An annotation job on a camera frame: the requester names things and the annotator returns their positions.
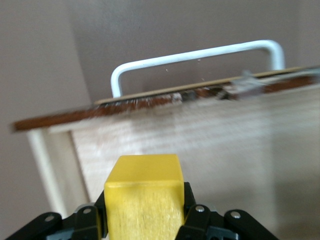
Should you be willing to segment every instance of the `white metal handle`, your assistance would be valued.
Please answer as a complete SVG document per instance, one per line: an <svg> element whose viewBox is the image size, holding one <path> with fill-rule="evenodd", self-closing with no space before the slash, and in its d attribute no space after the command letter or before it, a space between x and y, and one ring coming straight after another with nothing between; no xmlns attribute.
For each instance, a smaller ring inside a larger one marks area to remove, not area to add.
<svg viewBox="0 0 320 240"><path fill-rule="evenodd" d="M118 66L111 75L112 96L118 98L122 96L120 86L120 75L136 69L144 69L164 64L184 62L194 59L202 59L217 55L233 54L248 50L266 50L269 53L269 70L281 70L285 68L284 51L279 43L273 40L257 40L238 43L227 46L213 47L203 50L189 51L168 56L160 56L139 61L132 61Z"/></svg>

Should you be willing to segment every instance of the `yellow wooden block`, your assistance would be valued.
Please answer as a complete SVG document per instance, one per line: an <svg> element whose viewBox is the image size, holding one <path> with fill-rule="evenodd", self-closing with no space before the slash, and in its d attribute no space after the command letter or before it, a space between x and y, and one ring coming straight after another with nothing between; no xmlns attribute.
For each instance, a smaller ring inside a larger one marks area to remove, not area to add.
<svg viewBox="0 0 320 240"><path fill-rule="evenodd" d="M175 154L121 156L104 185L110 240L174 240L184 222Z"/></svg>

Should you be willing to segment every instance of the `light wood panel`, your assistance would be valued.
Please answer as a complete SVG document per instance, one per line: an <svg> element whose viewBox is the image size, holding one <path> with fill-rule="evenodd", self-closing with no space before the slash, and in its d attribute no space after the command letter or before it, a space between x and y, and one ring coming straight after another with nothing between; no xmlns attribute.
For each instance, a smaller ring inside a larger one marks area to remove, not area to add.
<svg viewBox="0 0 320 240"><path fill-rule="evenodd" d="M100 118L73 140L91 200L121 155L178 154L196 200L281 239L320 237L320 88L198 99Z"/></svg>

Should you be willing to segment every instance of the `wall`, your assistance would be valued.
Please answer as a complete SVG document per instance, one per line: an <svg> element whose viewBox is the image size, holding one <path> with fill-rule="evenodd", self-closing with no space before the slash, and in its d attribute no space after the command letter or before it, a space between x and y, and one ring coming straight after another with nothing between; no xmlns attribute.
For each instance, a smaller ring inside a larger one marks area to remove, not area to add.
<svg viewBox="0 0 320 240"><path fill-rule="evenodd" d="M63 1L1 1L0 239L50 211L14 121L90 104Z"/></svg>
<svg viewBox="0 0 320 240"><path fill-rule="evenodd" d="M110 77L118 65L170 54L272 39L283 46L286 66L298 66L299 48L306 46L300 42L300 17L312 7L303 7L301 14L301 2L69 0L68 6L83 75L95 101L111 97ZM263 72L266 59L264 52L253 51L136 70L122 76L123 92L234 77L243 69Z"/></svg>

